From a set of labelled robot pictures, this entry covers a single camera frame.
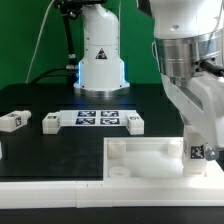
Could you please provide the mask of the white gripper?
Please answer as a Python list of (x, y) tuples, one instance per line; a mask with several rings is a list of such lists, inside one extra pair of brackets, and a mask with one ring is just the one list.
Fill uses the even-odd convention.
[(180, 114), (200, 134), (205, 143), (205, 158), (216, 160), (224, 150), (224, 78), (203, 72), (175, 85), (161, 75), (165, 93)]

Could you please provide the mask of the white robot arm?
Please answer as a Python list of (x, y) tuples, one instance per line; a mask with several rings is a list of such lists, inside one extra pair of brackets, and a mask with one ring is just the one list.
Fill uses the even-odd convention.
[(143, 80), (149, 64), (196, 132), (189, 149), (216, 159), (224, 150), (223, 6), (223, 0), (137, 0), (147, 17), (125, 28), (101, 5), (86, 4), (75, 91), (97, 96), (127, 89)]

